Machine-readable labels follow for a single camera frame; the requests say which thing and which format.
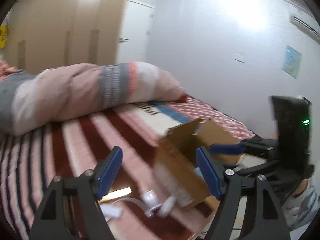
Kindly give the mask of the grey white cloth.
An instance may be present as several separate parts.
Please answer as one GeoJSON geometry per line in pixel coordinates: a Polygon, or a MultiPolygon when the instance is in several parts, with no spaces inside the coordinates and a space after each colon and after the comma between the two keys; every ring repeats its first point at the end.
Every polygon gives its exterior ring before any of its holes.
{"type": "Polygon", "coordinates": [[[303,180],[282,206],[290,231],[309,225],[319,210],[319,193],[312,178],[303,180]]]}

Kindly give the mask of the rolled striped quilt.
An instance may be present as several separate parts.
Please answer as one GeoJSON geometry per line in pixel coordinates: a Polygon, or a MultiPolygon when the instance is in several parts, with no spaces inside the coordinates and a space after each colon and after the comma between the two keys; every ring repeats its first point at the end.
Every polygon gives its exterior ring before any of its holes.
{"type": "Polygon", "coordinates": [[[170,72],[146,62],[79,63],[34,75],[1,61],[1,132],[10,135],[121,104],[186,97],[170,72]]]}

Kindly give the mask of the white room door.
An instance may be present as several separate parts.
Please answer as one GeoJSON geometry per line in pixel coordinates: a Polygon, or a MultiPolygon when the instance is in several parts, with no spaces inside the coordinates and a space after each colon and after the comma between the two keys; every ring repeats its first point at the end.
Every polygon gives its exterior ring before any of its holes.
{"type": "Polygon", "coordinates": [[[128,0],[119,37],[117,62],[145,61],[155,8],[128,0]]]}

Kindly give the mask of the beige wooden wardrobe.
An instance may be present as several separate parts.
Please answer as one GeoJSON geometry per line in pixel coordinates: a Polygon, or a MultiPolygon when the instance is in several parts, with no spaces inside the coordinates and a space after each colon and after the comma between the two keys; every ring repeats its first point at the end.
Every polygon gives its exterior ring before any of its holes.
{"type": "Polygon", "coordinates": [[[37,74],[76,63],[116,62],[126,0],[8,0],[1,59],[37,74]]]}

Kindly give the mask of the blue cartoon wall poster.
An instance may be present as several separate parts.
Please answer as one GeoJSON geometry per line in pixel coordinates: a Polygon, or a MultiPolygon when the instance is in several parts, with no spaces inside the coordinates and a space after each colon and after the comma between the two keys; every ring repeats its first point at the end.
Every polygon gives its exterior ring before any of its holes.
{"type": "Polygon", "coordinates": [[[285,59],[282,70],[289,74],[291,77],[297,79],[301,62],[302,54],[291,46],[286,46],[285,59]]]}

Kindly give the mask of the white air conditioner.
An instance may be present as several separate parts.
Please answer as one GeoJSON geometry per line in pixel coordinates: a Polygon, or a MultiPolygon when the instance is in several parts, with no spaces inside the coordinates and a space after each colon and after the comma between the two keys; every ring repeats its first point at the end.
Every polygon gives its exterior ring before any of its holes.
{"type": "Polygon", "coordinates": [[[301,20],[296,15],[290,16],[290,22],[295,25],[299,30],[308,35],[310,38],[319,43],[319,28],[313,27],[312,25],[301,20]]]}

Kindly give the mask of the striped red pink bedsheet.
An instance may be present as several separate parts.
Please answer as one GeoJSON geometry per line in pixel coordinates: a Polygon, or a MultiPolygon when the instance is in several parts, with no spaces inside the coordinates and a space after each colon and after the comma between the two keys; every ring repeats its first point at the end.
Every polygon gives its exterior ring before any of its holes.
{"type": "Polygon", "coordinates": [[[47,124],[20,137],[2,135],[1,214],[17,237],[28,239],[54,176],[79,176],[114,146],[123,149],[124,159],[113,189],[129,187],[135,198],[153,190],[165,200],[151,171],[155,149],[168,129],[189,120],[167,103],[135,103],[47,124]]]}

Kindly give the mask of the brown cardboard box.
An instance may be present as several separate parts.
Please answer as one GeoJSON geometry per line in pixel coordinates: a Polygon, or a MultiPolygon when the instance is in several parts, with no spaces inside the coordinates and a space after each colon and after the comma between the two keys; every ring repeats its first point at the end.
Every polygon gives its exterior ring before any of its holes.
{"type": "Polygon", "coordinates": [[[195,172],[196,149],[239,142],[213,119],[197,118],[173,127],[159,141],[153,176],[182,210],[190,210],[209,197],[204,180],[195,172]]]}

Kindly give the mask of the yellow hanging object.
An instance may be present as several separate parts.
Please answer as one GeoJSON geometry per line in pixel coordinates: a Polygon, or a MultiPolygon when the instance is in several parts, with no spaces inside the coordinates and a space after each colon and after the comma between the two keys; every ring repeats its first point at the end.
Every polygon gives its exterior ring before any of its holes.
{"type": "Polygon", "coordinates": [[[8,26],[1,25],[0,26],[0,49],[3,49],[7,44],[8,38],[8,26]]]}

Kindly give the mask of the white wall switch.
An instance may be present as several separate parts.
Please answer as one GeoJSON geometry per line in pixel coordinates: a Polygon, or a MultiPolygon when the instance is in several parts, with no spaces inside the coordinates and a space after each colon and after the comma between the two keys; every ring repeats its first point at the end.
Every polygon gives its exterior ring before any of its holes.
{"type": "Polygon", "coordinates": [[[233,54],[233,59],[241,63],[245,62],[245,57],[243,54],[233,54]]]}

